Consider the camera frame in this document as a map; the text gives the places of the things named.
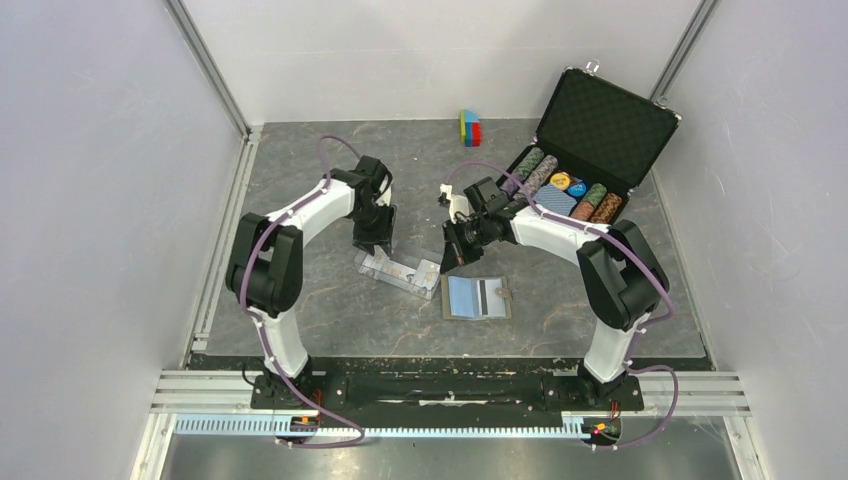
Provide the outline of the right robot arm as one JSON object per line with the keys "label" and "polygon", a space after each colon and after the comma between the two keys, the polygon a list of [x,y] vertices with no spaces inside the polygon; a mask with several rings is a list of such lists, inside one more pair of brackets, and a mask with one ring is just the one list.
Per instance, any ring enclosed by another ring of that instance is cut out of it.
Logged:
{"label": "right robot arm", "polygon": [[591,408],[602,408],[618,393],[631,364],[636,332],[659,302],[669,302],[667,279],[639,228],[563,217],[530,199],[511,199],[489,177],[456,194],[440,186],[447,207],[441,271],[450,272],[482,258],[493,242],[532,247],[579,268],[597,325],[581,361],[577,392]]}

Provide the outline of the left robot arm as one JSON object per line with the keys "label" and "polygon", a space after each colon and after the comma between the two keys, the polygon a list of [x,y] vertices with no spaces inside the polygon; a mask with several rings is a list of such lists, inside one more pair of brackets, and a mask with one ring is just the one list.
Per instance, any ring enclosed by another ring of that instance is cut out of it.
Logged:
{"label": "left robot arm", "polygon": [[313,379],[302,373],[309,355],[294,313],[304,283],[304,249],[332,223],[348,219],[355,248],[390,254],[396,216],[392,180],[382,161],[363,156],[351,170],[331,170],[290,205],[264,215],[247,213],[238,222],[225,285],[252,317],[264,363],[280,376],[275,392],[290,407],[306,405],[314,394]]}

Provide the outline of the clear plastic card sleeve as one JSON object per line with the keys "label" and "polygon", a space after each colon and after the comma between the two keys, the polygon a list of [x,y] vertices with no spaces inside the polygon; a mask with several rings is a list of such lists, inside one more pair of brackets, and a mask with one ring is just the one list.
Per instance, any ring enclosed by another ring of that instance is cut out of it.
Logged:
{"label": "clear plastic card sleeve", "polygon": [[440,285],[440,257],[411,244],[397,244],[387,254],[380,248],[370,255],[359,251],[353,260],[357,272],[424,300]]}

